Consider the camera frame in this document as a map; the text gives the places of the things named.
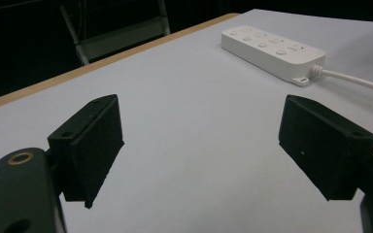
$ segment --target dark background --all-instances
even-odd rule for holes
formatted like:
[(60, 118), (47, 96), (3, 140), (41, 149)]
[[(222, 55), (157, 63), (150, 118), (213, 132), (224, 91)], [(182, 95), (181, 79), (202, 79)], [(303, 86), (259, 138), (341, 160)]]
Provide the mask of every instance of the dark background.
[[(0, 0), (0, 8), (25, 2)], [(251, 9), (373, 21), (373, 1), (368, 0), (166, 0), (165, 3), (172, 33), (228, 13)], [(81, 39), (159, 15), (155, 0), (41, 0), (0, 9), (0, 95), (81, 66), (59, 4), (66, 6), (76, 26), (82, 17), (80, 5), (82, 9), (85, 4), (86, 30), (80, 31)]]

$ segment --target power outlet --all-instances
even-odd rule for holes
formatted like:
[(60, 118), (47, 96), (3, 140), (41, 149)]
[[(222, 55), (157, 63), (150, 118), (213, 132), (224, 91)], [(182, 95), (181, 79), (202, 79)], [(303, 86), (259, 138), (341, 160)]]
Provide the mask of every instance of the power outlet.
[(311, 68), (325, 60), (322, 50), (250, 26), (222, 31), (221, 47), (299, 86), (307, 85)]

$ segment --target power cord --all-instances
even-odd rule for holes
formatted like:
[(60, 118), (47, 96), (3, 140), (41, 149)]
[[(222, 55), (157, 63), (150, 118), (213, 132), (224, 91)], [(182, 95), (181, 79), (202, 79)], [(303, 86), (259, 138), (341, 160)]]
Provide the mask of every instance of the power cord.
[(340, 79), (340, 80), (349, 81), (351, 83), (357, 83), (357, 84), (360, 84), (360, 85), (364, 85), (366, 87), (369, 87), (369, 88), (373, 89), (373, 83), (372, 82), (362, 80), (362, 79), (354, 77), (354, 76), (349, 76), (349, 75), (344, 75), (344, 74), (340, 74), (340, 73), (333, 72), (333, 71), (324, 70), (322, 66), (315, 65), (313, 68), (311, 68), (310, 73), (311, 73), (312, 77), (315, 77), (315, 76), (330, 76), (330, 77), (337, 78), (337, 79)]

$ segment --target cable strain relief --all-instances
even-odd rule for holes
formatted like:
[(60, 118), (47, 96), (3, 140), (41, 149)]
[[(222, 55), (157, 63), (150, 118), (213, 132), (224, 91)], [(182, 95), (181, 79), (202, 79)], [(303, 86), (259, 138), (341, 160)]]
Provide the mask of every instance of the cable strain relief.
[(310, 70), (311, 76), (312, 77), (321, 76), (322, 70), (323, 70), (322, 66), (314, 65), (313, 68), (311, 68)]

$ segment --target table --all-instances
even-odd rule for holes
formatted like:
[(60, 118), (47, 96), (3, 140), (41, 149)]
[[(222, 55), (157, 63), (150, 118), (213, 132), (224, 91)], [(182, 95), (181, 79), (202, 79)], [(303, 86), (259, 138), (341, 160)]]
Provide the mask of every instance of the table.
[(328, 69), (373, 82), (373, 22), (261, 10), (223, 19), (0, 99), (2, 157), (46, 150), (85, 103), (119, 96), (125, 145), (90, 211), (62, 203), (69, 232), (361, 231), (362, 193), (327, 202), (278, 131), (294, 94), (373, 133), (373, 90), (332, 78), (285, 83), (223, 50), (220, 33), (247, 24), (282, 35), (326, 51)]

